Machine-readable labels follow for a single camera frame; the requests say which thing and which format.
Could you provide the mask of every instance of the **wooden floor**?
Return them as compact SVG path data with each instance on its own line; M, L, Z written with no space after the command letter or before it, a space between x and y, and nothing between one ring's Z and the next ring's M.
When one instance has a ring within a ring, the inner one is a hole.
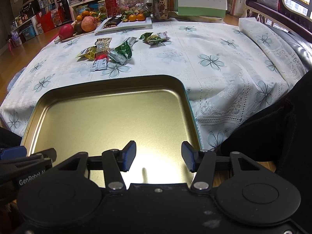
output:
M238 18L226 15L224 22L229 25L238 26ZM13 78L13 76L26 67L30 61L45 47L59 31L59 28L52 29L51 31L41 34L22 46L14 48L12 52L7 49L0 56L0 104L3 102L7 95L7 85ZM264 162L261 163L268 169L275 171L273 163ZM223 180L228 178L228 172L218 172L215 175L214 185L219 185Z

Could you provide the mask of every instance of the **gold tray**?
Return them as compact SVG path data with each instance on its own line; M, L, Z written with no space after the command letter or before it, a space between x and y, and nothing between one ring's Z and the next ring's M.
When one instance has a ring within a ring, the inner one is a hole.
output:
M80 151L100 156L137 145L130 183L188 183L193 179L181 156L181 143L200 149L197 129L181 81L167 75L102 80L46 92L35 106L22 145L28 154L57 151L54 165ZM103 171L90 179L104 187Z

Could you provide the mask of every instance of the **red canister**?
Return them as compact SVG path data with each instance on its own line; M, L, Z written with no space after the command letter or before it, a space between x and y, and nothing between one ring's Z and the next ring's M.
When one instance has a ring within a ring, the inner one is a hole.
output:
M119 0L105 0L107 16L113 17L119 15Z

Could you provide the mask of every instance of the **metal bolt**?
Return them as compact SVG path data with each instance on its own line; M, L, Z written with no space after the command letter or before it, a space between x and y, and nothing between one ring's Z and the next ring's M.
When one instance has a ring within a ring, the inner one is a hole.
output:
M119 190L124 187L124 184L119 181L110 182L108 187L113 190Z
M193 186L198 190L204 190L209 187L208 183L203 181L196 182Z

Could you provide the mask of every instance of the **white plate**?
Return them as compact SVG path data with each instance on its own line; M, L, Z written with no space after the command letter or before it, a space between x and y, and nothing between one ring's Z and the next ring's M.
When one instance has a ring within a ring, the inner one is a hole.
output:
M145 21L135 21L135 22L121 22L118 24L117 27L105 28L104 24L109 20L104 20L101 25L95 29L94 33L100 32L111 32L111 31L120 31L120 30L127 30L127 29L135 29L135 28L152 28L152 19L147 17Z

